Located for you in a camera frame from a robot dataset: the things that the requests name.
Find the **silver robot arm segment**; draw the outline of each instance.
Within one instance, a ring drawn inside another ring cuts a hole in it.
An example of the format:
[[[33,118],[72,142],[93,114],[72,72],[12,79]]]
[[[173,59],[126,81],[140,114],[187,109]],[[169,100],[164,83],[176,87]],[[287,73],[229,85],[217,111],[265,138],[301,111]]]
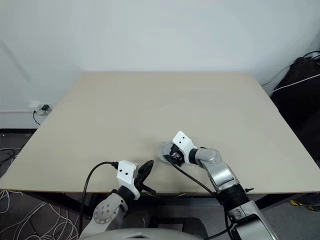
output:
[[[184,164],[198,165],[206,170],[218,200],[235,224],[231,230],[234,240],[278,240],[256,203],[248,199],[246,191],[217,150],[196,147],[182,131],[173,138],[172,144],[171,157],[183,156],[179,160]]]

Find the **table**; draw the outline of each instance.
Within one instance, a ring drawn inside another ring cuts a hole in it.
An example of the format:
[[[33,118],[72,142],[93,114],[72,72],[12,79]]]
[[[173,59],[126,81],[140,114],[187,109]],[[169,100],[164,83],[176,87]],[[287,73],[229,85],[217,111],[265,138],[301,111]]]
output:
[[[1,178],[0,188],[81,192],[99,162],[153,159],[145,184],[157,193],[203,194],[158,158],[158,148],[179,130],[195,145],[219,150],[252,193],[320,191],[319,168],[259,83],[246,73],[209,72],[83,74]],[[212,188],[203,169],[183,169]],[[116,174],[101,166],[88,192],[117,188]]]

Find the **white wall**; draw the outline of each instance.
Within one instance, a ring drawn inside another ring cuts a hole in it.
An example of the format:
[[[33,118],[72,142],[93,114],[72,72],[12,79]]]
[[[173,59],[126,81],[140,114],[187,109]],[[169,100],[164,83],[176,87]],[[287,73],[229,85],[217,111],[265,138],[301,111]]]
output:
[[[7,112],[57,103],[85,70],[241,71],[263,84],[319,48],[319,9],[319,0],[1,0],[0,129],[36,127],[30,113]]]

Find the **dark floor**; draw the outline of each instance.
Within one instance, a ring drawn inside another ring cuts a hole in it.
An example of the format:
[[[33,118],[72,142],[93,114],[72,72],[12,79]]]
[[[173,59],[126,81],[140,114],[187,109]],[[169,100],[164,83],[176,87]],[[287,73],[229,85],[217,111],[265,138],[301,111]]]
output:
[[[30,134],[1,134],[0,149],[9,147],[20,148],[30,137]],[[0,152],[0,161],[6,157],[7,155],[4,152]],[[10,161],[7,161],[7,163],[0,166],[0,177],[4,174],[9,165]],[[79,194],[70,194],[70,196],[77,200],[80,199]],[[25,215],[39,203],[41,203],[40,200],[28,195],[10,193],[9,210],[7,213],[0,214],[0,232],[8,226],[21,221]],[[6,197],[0,200],[0,212],[5,211],[7,205],[8,202]],[[199,218],[204,223],[209,235],[215,234],[225,228],[224,214],[220,206],[166,206],[153,209],[153,211],[156,211],[158,217]],[[294,207],[286,202],[274,208],[264,210],[263,213],[267,220],[269,220],[280,240],[320,240],[320,212],[311,212],[305,207]],[[66,216],[66,211],[61,210],[61,214]],[[77,215],[69,213],[68,218],[75,222]],[[18,239],[25,240],[35,233],[40,236],[43,235],[56,223],[57,219],[58,215],[53,212],[50,206],[46,205],[42,207],[32,216],[30,221],[26,222]],[[64,224],[56,230],[56,234],[54,235],[56,240],[66,240],[70,234],[71,227],[68,224],[64,229],[63,234],[60,236],[63,227]],[[4,231],[0,234],[0,240],[12,240],[15,230],[16,226]],[[228,240],[229,237],[225,234],[216,239]]]

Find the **beige tabletop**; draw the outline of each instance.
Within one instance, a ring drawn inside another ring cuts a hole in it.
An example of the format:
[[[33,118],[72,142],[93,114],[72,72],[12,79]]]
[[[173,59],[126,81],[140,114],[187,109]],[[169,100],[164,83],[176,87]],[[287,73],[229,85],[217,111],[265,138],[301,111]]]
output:
[[[217,149],[253,193],[319,192],[320,170],[258,82],[245,73],[88,72],[53,109],[0,188],[81,192],[102,161],[154,160],[145,184],[158,193],[204,193],[158,158],[179,131]],[[206,172],[183,169],[212,188]],[[103,165],[89,192],[118,187]]]

